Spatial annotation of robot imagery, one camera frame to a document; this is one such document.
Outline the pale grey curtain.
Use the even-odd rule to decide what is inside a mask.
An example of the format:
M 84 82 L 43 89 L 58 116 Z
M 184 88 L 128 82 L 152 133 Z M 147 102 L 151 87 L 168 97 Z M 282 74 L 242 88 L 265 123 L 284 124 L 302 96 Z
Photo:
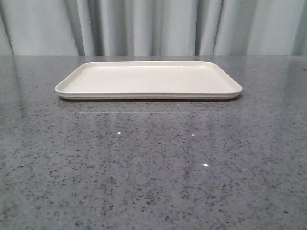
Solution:
M 2 55 L 306 55 L 304 0 L 3 0 Z

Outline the cream rectangular plastic tray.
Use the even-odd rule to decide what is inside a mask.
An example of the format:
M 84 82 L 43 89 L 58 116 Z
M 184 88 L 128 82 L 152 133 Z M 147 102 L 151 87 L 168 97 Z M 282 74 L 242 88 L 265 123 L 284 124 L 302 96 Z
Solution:
M 239 96 L 242 86 L 212 62 L 88 62 L 62 80 L 55 92 L 73 100 L 224 100 Z

